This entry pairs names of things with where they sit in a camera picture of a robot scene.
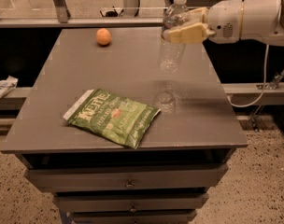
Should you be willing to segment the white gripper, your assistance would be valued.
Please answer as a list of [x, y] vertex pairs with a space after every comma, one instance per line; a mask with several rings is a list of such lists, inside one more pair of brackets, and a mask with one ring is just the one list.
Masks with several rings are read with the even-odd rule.
[[199, 44], [208, 38], [217, 44], [235, 43], [240, 38], [242, 5], [242, 0], [224, 0], [210, 9], [181, 12], [177, 15], [179, 22], [193, 24], [165, 30], [163, 39], [171, 44]]

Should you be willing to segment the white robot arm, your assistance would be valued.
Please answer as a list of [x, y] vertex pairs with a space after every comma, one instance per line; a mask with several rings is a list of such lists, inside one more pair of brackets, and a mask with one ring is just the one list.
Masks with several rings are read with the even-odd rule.
[[251, 39], [284, 47], [284, 0], [223, 0], [210, 8], [181, 11], [176, 19], [162, 31], [163, 39], [173, 44]]

